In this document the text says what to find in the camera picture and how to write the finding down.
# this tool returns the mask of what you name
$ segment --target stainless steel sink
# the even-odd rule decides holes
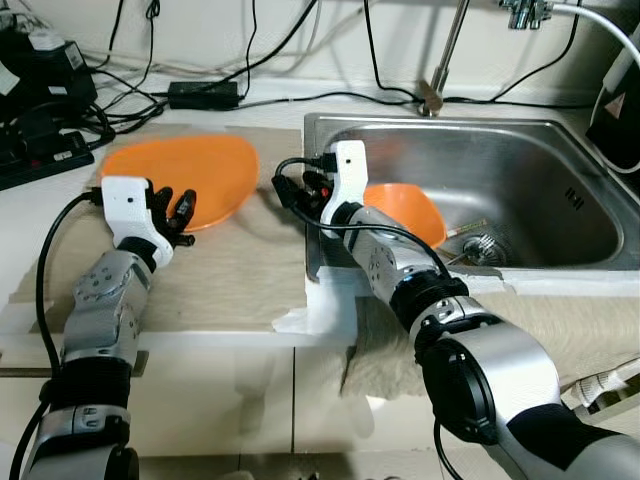
[[[306,156],[327,151],[337,140],[364,141],[369,183],[419,185],[448,228],[486,221],[446,242],[444,256],[460,254],[487,234],[497,252],[488,262],[492,267],[640,268],[640,205],[558,123],[305,117]],[[310,228],[309,276],[315,278],[322,265],[353,264],[339,243]]]

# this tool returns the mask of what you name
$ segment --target orange bowl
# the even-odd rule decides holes
[[[364,204],[402,224],[431,248],[447,239],[447,227],[436,205],[417,185],[385,183],[367,187]]]
[[[196,191],[196,209],[187,232],[230,217],[255,191],[258,154],[241,137],[199,135],[141,143],[118,150],[102,167],[105,175],[145,177],[154,189],[171,187],[175,202],[187,189]]]

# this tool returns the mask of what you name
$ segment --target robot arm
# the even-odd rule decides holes
[[[338,142],[331,151],[331,161],[317,163],[330,165],[334,180],[323,223],[398,226],[362,205],[364,145]],[[375,229],[339,236],[409,334],[436,420],[447,430],[483,445],[517,480],[638,478],[640,444],[582,424],[562,404],[555,366],[533,337],[484,309],[415,243]]]
[[[138,478],[137,455],[126,448],[127,411],[140,315],[157,267],[169,263],[193,215],[195,192],[187,191],[166,219],[170,189],[153,194],[150,182],[105,177],[105,218],[115,250],[106,252],[75,285],[75,307],[64,329],[60,374],[43,395],[51,402],[40,422],[25,480]]]

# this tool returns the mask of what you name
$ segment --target sink drain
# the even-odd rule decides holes
[[[491,235],[484,234],[468,239],[462,247],[467,259],[478,266],[500,267],[507,264],[507,252]]]

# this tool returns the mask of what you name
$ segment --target metal faucet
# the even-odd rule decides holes
[[[453,50],[458,41],[460,30],[462,30],[462,23],[469,8],[469,1],[459,0],[458,2],[453,24],[451,25],[451,30],[449,30],[449,37],[442,53],[442,59],[433,73],[431,84],[425,80],[422,80],[419,84],[424,97],[424,106],[421,112],[424,116],[438,116],[442,109],[442,92],[449,75],[449,62],[451,62]],[[500,0],[498,5],[511,11],[509,28],[512,30],[525,30],[527,27],[532,30],[539,29],[543,20],[551,18],[551,9],[553,7],[553,4],[546,0]]]

